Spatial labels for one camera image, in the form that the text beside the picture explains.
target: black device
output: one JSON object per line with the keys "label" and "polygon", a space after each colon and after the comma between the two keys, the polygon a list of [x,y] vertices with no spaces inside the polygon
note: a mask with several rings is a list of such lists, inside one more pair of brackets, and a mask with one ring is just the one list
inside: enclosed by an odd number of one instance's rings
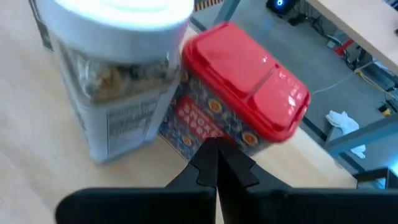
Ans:
{"label": "black device", "polygon": [[[369,176],[398,186],[384,170],[358,178]],[[398,190],[294,189],[229,141],[210,138],[166,187],[81,190],[60,202],[55,218],[58,224],[215,223],[216,190],[226,224],[396,223],[398,211]]]}
{"label": "black device", "polygon": [[299,0],[268,0],[267,8],[280,15],[287,14],[297,4]]}

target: gray floor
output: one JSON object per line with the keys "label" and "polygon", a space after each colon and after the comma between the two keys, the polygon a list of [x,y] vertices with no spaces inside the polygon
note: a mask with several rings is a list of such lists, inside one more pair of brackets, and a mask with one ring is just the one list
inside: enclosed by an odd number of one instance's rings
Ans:
{"label": "gray floor", "polygon": [[[221,4],[196,12],[194,17],[207,28],[211,27]],[[326,47],[327,40],[308,24],[292,27],[286,21],[273,16],[265,7],[264,0],[242,0],[232,22],[245,30],[253,39],[272,53],[285,67],[292,71],[311,92],[328,87],[350,75],[351,70],[332,50]],[[351,75],[331,90],[312,95],[312,104],[306,117],[324,133],[330,129],[325,115],[330,111],[346,111],[360,126],[383,119],[377,107],[384,101],[384,94],[368,85],[357,75]],[[319,139],[310,129],[302,128],[319,144]],[[397,167],[398,136],[385,138],[367,145],[366,158],[350,154],[365,169],[382,166]]]}

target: snack container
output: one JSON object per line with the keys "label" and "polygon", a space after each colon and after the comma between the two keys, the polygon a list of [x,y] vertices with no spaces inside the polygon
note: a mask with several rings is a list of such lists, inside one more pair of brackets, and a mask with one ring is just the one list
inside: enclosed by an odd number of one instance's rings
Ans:
{"label": "snack container", "polygon": [[310,103],[307,87],[231,23],[189,40],[182,81],[160,134],[190,159],[207,137],[247,154],[292,137]]}
{"label": "snack container", "polygon": [[91,157],[151,142],[180,82],[178,47],[193,0],[40,0]]}

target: white cloth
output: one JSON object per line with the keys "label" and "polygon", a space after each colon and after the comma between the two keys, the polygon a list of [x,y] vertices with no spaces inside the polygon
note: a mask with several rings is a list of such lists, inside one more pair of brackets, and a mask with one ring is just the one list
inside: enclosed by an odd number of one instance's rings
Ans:
{"label": "white cloth", "polygon": [[[346,135],[348,133],[352,133],[353,131],[356,131],[359,129],[359,124],[350,118],[347,113],[344,111],[341,114],[330,111],[326,115],[326,119],[329,121],[331,125],[333,125],[336,128],[340,128],[343,131],[343,134]],[[356,154],[359,158],[364,159],[366,156],[364,154],[366,150],[366,146],[358,146],[354,149],[351,149],[351,152],[353,154]]]}

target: desk leg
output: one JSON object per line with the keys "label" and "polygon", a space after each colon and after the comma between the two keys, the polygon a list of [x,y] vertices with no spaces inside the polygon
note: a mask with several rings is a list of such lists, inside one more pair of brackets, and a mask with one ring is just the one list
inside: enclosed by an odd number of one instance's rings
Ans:
{"label": "desk leg", "polygon": [[220,22],[228,22],[234,14],[239,2],[241,2],[241,0],[225,0],[213,25],[215,26]]}
{"label": "desk leg", "polygon": [[357,131],[326,142],[325,149],[335,157],[338,154],[398,133],[398,114],[371,123]]}

